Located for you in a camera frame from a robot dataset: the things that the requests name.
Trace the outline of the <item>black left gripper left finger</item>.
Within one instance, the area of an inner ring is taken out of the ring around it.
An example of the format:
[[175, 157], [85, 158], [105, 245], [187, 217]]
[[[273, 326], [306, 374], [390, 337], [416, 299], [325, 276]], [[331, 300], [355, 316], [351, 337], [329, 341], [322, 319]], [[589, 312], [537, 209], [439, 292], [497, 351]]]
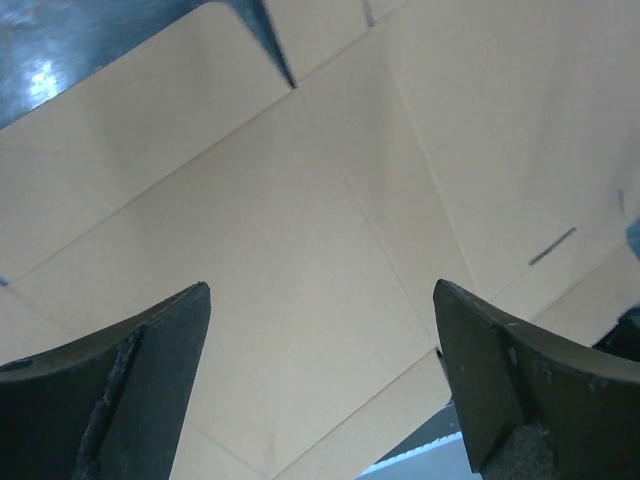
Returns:
[[2, 478], [169, 478], [210, 316], [199, 282], [2, 365]]

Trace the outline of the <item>brown cardboard box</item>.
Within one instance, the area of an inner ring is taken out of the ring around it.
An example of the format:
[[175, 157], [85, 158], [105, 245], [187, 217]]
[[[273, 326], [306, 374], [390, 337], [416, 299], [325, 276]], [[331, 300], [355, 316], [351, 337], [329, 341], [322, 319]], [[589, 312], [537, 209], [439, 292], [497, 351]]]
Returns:
[[344, 479], [446, 402], [453, 281], [639, 298], [635, 1], [5, 1], [1, 358], [199, 282], [175, 479]]

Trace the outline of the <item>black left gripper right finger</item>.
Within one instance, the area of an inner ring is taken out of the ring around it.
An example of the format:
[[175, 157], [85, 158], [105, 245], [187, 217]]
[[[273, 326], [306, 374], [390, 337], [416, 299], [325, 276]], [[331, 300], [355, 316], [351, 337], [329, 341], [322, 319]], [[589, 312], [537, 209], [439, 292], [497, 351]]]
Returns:
[[639, 311], [587, 347], [440, 279], [433, 303], [472, 472], [639, 476]]

